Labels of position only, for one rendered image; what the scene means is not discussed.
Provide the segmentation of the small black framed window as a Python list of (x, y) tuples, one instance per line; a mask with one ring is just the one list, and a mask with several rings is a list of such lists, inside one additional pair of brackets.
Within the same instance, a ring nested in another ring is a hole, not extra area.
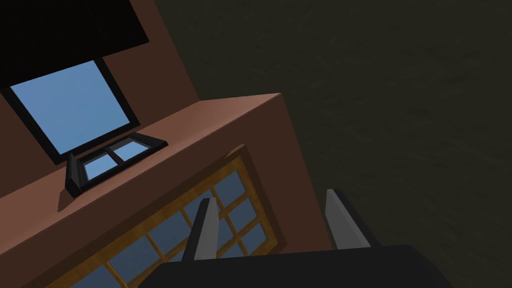
[(165, 140), (132, 132), (81, 158), (70, 153), (64, 187), (72, 198), (77, 198), (167, 146)]

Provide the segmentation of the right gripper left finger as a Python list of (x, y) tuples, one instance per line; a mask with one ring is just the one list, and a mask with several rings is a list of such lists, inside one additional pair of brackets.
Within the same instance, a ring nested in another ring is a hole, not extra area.
[(207, 260), (217, 257), (219, 213), (214, 197), (201, 200), (181, 261)]

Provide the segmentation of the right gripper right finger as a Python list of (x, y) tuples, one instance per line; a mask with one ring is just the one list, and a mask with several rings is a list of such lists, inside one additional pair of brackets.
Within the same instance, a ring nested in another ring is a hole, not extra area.
[(339, 250), (381, 246), (340, 189), (326, 190), (325, 217)]

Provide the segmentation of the wooden framed window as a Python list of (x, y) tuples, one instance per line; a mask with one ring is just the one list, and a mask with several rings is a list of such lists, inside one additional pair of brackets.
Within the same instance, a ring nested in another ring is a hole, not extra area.
[(81, 263), (59, 265), (22, 288), (139, 288), (158, 265), (181, 259), (205, 198), (215, 200), (218, 212), (216, 258), (274, 254), (286, 245), (249, 149), (242, 144), (198, 173), (188, 190), (170, 192), (144, 212), (144, 219), (94, 248)]

